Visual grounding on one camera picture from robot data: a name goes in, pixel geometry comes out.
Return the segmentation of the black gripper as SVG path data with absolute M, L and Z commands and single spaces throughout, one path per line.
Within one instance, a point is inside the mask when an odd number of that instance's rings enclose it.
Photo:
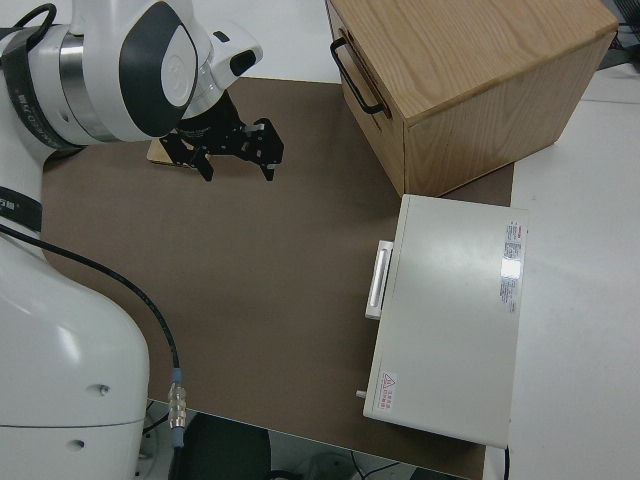
M 253 162 L 259 165 L 265 179 L 272 181 L 284 153 L 284 144 L 272 122 L 260 118 L 245 124 L 230 97 L 221 97 L 205 112 L 182 119 L 160 143 L 173 162 L 194 165 L 206 182 L 211 182 L 214 175 L 207 154 L 231 155 Z

